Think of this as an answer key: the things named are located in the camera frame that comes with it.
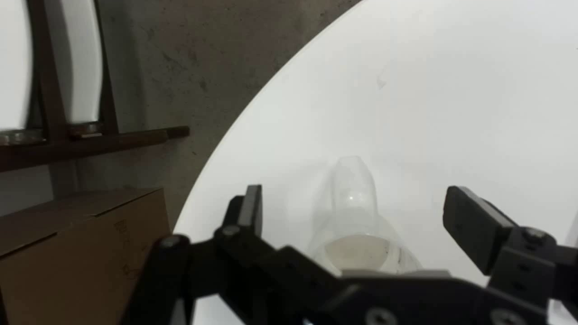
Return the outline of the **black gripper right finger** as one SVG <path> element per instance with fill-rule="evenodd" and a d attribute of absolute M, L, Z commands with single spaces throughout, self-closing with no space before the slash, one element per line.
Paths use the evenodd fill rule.
<path fill-rule="evenodd" d="M 446 190 L 443 226 L 490 288 L 551 289 L 556 284 L 556 270 L 547 257 L 556 241 L 546 232 L 517 224 L 470 188 Z"/>

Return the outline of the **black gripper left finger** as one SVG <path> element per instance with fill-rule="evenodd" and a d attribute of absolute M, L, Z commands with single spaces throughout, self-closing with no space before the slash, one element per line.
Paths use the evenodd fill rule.
<path fill-rule="evenodd" d="M 235 196 L 226 210 L 224 221 L 217 230 L 220 239 L 233 239 L 237 235 L 262 235 L 262 187 L 249 185 L 244 196 Z"/>

